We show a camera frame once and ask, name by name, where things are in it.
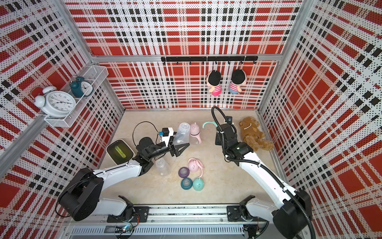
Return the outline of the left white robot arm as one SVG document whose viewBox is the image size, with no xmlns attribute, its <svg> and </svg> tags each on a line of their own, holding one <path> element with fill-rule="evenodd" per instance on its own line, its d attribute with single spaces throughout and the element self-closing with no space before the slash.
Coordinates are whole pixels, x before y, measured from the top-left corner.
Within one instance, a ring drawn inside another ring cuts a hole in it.
<svg viewBox="0 0 382 239">
<path fill-rule="evenodd" d="M 107 215 L 108 222 L 127 222 L 135 216 L 134 205 L 124 196 L 118 200 L 101 198 L 102 191 L 121 181 L 144 175 L 154 165 L 153 158 L 167 152 L 178 157 L 188 147 L 189 143 L 174 145 L 172 137 L 159 144 L 144 137 L 136 146 L 138 154 L 127 163 L 101 170 L 83 168 L 78 171 L 59 195 L 57 204 L 75 221 L 91 215 Z"/>
</svg>

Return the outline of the clear baby bottle top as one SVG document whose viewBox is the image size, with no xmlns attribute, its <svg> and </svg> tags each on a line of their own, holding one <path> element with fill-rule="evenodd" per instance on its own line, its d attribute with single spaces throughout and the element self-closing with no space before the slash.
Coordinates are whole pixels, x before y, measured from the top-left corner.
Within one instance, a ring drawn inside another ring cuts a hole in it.
<svg viewBox="0 0 382 239">
<path fill-rule="evenodd" d="M 193 137 L 192 135 L 190 136 L 190 144 L 191 145 L 199 145 L 199 144 L 201 144 L 201 142 L 202 141 L 198 135 L 196 137 Z"/>
</svg>

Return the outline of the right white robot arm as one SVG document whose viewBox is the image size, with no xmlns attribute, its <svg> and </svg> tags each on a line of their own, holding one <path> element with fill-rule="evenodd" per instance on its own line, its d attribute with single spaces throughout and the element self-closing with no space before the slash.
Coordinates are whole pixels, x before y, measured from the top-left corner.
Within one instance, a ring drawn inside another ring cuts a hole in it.
<svg viewBox="0 0 382 239">
<path fill-rule="evenodd" d="M 234 162 L 246 171 L 272 200 L 269 203 L 253 195 L 248 196 L 239 204 L 242 219 L 248 221 L 261 218 L 273 223 L 286 239 L 314 239 L 316 233 L 312 223 L 310 196 L 281 180 L 247 143 L 238 141 L 237 129 L 233 122 L 223 114 L 224 123 L 219 123 L 215 111 L 221 113 L 222 110 L 214 106 L 211 114 L 217 124 L 215 144 L 221 146 L 225 161 Z"/>
</svg>

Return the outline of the clear baby bottle bottom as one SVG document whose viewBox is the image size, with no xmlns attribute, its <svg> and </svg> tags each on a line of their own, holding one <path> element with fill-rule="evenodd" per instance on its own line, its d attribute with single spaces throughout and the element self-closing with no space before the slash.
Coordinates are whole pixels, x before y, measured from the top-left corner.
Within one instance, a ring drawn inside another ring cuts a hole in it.
<svg viewBox="0 0 382 239">
<path fill-rule="evenodd" d="M 187 122 L 179 125 L 173 140 L 174 145 L 189 143 L 191 126 Z"/>
</svg>

